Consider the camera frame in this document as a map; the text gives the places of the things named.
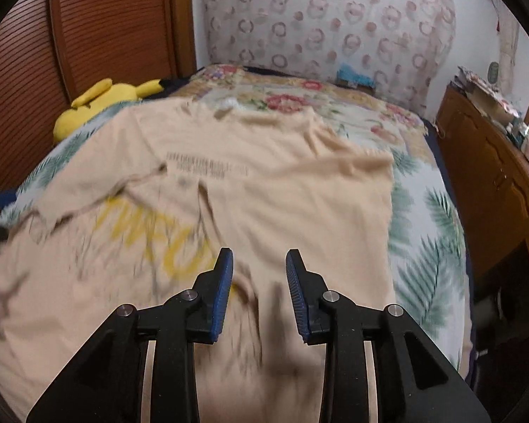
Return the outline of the beige t-shirt yellow print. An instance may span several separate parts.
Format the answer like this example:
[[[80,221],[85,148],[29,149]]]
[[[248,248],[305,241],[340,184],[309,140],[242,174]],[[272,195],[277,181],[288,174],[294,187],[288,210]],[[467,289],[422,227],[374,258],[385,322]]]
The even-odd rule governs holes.
[[[171,97],[121,110],[0,246],[0,392],[31,407],[121,304],[151,307],[234,253],[223,334],[196,351],[205,422],[314,422],[325,353],[299,336],[286,252],[367,307],[393,300],[393,158],[313,110]]]

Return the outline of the palm leaf print blanket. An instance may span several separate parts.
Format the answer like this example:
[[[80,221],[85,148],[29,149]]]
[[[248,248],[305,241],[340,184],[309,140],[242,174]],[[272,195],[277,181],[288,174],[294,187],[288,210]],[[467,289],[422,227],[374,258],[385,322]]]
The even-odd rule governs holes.
[[[140,108],[147,109],[149,105],[167,105],[169,99],[155,101],[131,102],[124,101],[111,105],[106,110],[93,117],[88,123],[73,132],[60,142],[30,173],[24,183],[14,191],[15,201],[10,202],[0,213],[0,226],[6,229],[16,228],[22,219],[33,212],[38,200],[47,191],[47,187],[58,173],[74,158],[75,154],[92,139],[100,129],[122,116],[123,110]],[[220,105],[200,101],[218,111],[234,109],[242,113],[256,112],[240,107],[224,108]],[[264,112],[272,117],[283,117],[291,123],[299,118],[299,114],[311,116],[311,109],[284,115],[281,113]],[[322,117],[313,114],[315,122],[321,122],[323,127],[333,128],[326,124]],[[435,157],[440,158],[435,147],[435,135],[429,135],[430,124],[423,121],[428,129],[427,143]],[[468,371],[468,362],[472,344],[470,341],[471,321],[469,318],[469,290],[466,276],[469,268],[466,244],[459,214],[445,187],[445,170],[424,163],[421,160],[406,158],[399,161],[397,153],[372,146],[355,143],[346,136],[339,136],[342,140],[349,140],[349,144],[368,152],[376,150],[386,151],[394,157],[394,185],[392,191],[392,219],[389,226],[388,256],[389,266],[393,274],[394,288],[397,301],[413,315],[414,319],[436,342],[443,354],[453,366],[463,374]],[[115,237],[125,238],[126,245],[132,248],[135,244],[146,245],[146,256],[155,257],[151,251],[159,251],[154,246],[158,232],[166,232],[163,226],[163,213],[152,212],[151,207],[124,207],[121,201],[115,201],[115,210],[107,205],[108,218],[110,212],[123,213],[121,221],[114,217],[119,228],[114,228]]]

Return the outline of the wooden sideboard cabinet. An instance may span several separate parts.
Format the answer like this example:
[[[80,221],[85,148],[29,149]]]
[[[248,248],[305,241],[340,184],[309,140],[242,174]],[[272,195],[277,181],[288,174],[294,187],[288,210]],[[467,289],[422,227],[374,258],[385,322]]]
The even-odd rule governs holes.
[[[529,239],[529,168],[494,123],[451,85],[436,127],[474,277],[482,280]]]

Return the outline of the floral bedspread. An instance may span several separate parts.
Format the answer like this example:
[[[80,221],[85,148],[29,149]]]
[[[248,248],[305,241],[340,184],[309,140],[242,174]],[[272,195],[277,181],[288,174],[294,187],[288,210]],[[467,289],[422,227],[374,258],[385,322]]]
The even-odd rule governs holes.
[[[437,165],[426,140],[428,129],[417,114],[329,82],[214,64],[191,76],[173,95],[284,115],[311,109],[339,136],[359,145],[396,152],[399,161],[411,158]]]

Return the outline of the cardboard box on sideboard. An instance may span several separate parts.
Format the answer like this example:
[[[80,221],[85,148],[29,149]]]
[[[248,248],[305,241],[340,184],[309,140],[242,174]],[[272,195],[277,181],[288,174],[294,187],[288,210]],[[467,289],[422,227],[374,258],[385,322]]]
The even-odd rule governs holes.
[[[471,103],[483,114],[497,121],[502,126],[508,126],[519,118],[519,112],[503,98],[492,96],[479,86],[466,93]]]

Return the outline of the yellow Pikachu plush toy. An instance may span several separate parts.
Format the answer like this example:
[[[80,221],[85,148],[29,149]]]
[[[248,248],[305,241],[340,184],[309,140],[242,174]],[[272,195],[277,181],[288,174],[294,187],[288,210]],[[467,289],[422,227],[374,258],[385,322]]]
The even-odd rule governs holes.
[[[60,143],[93,117],[111,105],[124,101],[141,101],[164,90],[159,79],[144,82],[138,86],[114,83],[111,78],[96,82],[57,118],[53,128],[53,141]]]

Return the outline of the blue tissue box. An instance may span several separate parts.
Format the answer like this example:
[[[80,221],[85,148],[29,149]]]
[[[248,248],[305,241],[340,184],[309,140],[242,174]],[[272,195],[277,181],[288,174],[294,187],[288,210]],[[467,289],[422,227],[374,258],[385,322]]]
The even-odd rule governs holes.
[[[359,74],[352,66],[343,63],[336,74],[336,82],[345,87],[356,89],[358,87],[374,89],[376,81],[365,74]]]

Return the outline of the small round desk fan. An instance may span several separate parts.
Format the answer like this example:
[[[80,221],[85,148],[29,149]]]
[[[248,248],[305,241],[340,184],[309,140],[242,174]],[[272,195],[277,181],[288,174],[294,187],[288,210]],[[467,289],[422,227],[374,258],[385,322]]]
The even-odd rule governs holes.
[[[490,85],[496,85],[499,80],[499,63],[492,61],[488,65],[487,69],[487,81]]]

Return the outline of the wooden slatted headboard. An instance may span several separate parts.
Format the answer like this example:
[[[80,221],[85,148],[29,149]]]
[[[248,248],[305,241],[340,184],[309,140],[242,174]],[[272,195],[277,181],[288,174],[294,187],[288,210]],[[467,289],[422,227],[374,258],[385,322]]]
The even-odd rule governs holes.
[[[17,0],[0,23],[0,191],[49,152],[60,113],[95,82],[196,69],[192,0]]]

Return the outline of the patterned lace curtain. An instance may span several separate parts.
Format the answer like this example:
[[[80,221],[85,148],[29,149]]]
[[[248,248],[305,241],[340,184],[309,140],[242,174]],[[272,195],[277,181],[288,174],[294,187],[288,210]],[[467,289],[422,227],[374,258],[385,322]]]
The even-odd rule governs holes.
[[[208,55],[333,81],[349,67],[424,116],[456,34],[454,0],[202,0]]]

